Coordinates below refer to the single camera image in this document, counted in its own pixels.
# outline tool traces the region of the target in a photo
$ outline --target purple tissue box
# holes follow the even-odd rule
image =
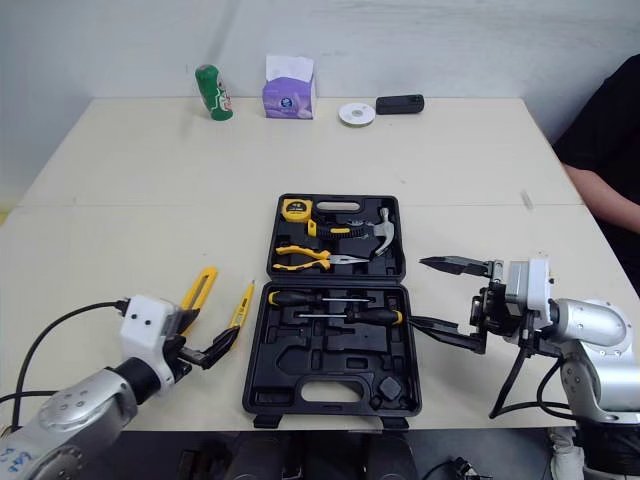
[[[279,77],[267,82],[262,89],[262,103],[267,118],[302,118],[310,120],[315,114],[315,79],[303,82]]]

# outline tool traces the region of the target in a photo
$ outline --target yellow tape measure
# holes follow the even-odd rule
[[[301,198],[285,198],[282,201],[282,216],[287,222],[307,223],[311,220],[311,200]]]

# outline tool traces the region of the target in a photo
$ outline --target table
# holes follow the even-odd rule
[[[94,101],[0,228],[2,391],[11,391],[28,345],[55,317],[136,293],[179,302],[200,269],[213,264],[220,274],[190,342],[204,347],[220,332],[255,278],[237,347],[167,397],[151,399],[129,428],[252,428],[241,396],[258,293],[268,281],[274,209],[284,192],[396,195],[403,284],[416,315],[458,321],[469,331],[471,296],[483,279],[417,263],[439,254],[549,255],[555,297],[604,298],[632,319],[640,314],[638,297],[520,100],[428,100],[421,115],[381,117],[358,130],[336,120],[344,102],[324,99],[316,120],[287,121],[263,119],[258,100],[240,99],[231,121],[215,123],[200,113],[198,99]],[[115,311],[98,311],[56,329],[36,354],[27,388],[61,388],[118,364],[119,326]],[[416,332],[416,348],[424,405],[408,419],[411,428],[562,423],[536,411],[487,418],[513,345],[491,338],[481,357]],[[548,359],[528,360],[510,400],[533,399],[549,366]],[[549,400],[564,399],[557,381],[548,392]],[[40,402],[26,400],[23,418]],[[3,407],[4,423],[8,412]],[[370,418],[292,415],[280,428],[379,426]]]

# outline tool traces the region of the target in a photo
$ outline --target black sleeve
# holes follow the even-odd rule
[[[640,128],[640,55],[607,78],[554,145],[562,163],[597,171]]]

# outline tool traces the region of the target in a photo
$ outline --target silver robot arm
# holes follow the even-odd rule
[[[558,358],[547,376],[560,368],[572,414],[558,416],[578,423],[585,478],[640,479],[640,362],[633,350],[633,325],[618,308],[596,300],[552,300],[547,259],[512,262],[506,284],[500,260],[430,257],[421,263],[490,280],[473,297],[475,333],[462,335],[456,324],[428,317],[412,317],[415,328],[476,353],[485,352],[487,334],[493,333],[517,344],[522,360],[535,354]],[[516,361],[513,379],[520,366]],[[503,385],[491,418],[501,414],[512,384]],[[539,393],[534,403],[557,414]]]
[[[0,480],[71,480],[136,416],[191,370],[210,368],[233,345],[227,329],[200,352],[180,335],[197,315],[164,300],[129,300],[120,330],[125,360],[50,397],[20,430],[0,439]]]

